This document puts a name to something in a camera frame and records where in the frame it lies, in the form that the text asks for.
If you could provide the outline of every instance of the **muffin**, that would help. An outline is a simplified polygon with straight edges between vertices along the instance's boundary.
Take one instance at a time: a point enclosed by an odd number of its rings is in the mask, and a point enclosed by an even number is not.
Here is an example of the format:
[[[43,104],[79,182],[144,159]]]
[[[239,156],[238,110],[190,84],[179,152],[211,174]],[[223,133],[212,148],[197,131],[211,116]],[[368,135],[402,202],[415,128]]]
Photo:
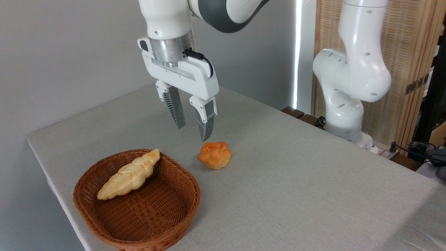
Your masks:
[[[225,142],[206,142],[200,150],[198,159],[210,169],[219,170],[229,163],[232,152]]]

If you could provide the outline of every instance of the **bread loaf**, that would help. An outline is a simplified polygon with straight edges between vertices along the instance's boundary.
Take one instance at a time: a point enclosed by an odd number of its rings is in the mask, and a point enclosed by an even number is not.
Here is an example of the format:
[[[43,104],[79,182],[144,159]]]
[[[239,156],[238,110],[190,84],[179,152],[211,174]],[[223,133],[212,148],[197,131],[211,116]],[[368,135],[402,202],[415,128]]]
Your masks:
[[[153,174],[153,166],[158,160],[160,160],[160,150],[155,149],[121,167],[118,173],[110,177],[99,190],[98,199],[112,199],[140,188],[145,179]]]

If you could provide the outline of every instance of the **gray tablecloth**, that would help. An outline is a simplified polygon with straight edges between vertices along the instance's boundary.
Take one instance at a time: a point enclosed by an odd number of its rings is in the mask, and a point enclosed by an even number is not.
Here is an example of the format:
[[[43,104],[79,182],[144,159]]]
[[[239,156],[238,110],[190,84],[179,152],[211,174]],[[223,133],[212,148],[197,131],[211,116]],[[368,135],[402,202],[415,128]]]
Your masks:
[[[188,96],[178,130],[154,86],[28,137],[86,250],[111,251],[72,201],[98,160],[136,148],[161,151],[192,173],[201,204],[170,250],[446,250],[446,188],[273,108],[221,88],[211,141],[230,164],[209,170]]]

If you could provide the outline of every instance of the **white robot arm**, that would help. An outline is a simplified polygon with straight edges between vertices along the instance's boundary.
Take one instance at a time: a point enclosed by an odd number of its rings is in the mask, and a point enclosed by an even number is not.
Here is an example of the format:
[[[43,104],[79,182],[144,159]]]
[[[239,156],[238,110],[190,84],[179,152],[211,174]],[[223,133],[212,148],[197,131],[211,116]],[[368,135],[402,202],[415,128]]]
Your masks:
[[[344,0],[338,32],[346,50],[323,49],[313,63],[326,104],[326,131],[369,150],[372,138],[361,132],[361,100],[376,102],[390,88],[380,43],[387,3]]]
[[[158,79],[160,100],[169,108],[178,128],[186,122],[178,89],[189,99],[202,141],[212,133],[219,92],[212,64],[195,52],[192,18],[200,17],[217,30],[230,33],[242,29],[268,0],[139,0],[147,22],[147,35],[138,40],[144,63]]]
[[[192,19],[199,17],[219,31],[246,26],[269,0],[139,0],[148,37],[138,40],[147,70],[157,78],[157,91],[178,128],[185,120],[178,89],[189,99],[203,141],[210,137],[219,91],[212,64],[195,52]],[[380,33],[388,0],[344,0],[339,34],[346,51],[324,49],[314,59],[314,73],[326,101],[326,130],[364,148],[370,136],[361,133],[363,106],[390,87],[390,73],[381,54]]]

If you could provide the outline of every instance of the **wicker basket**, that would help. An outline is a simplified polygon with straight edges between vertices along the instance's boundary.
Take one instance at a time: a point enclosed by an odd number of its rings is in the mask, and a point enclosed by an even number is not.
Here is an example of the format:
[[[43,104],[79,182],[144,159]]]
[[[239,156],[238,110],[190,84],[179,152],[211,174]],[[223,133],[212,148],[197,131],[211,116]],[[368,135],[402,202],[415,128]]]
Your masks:
[[[186,233],[200,203],[197,181],[163,153],[140,189],[106,201],[97,199],[112,175],[149,151],[129,150],[100,160],[74,188],[74,205],[90,230],[119,250],[166,250]]]

